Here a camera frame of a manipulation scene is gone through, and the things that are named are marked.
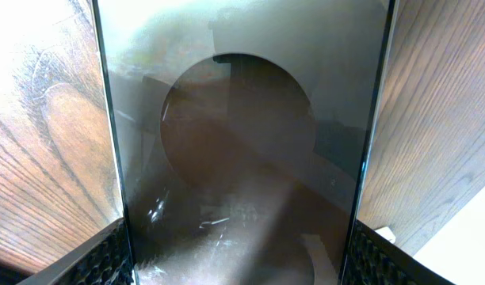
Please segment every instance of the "glass panel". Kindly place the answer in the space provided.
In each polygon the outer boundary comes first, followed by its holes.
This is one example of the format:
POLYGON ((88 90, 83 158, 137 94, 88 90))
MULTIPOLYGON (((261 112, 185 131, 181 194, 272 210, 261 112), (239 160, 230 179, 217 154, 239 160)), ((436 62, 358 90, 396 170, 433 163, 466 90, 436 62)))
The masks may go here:
POLYGON ((140 283, 336 283, 387 5, 99 9, 140 283))

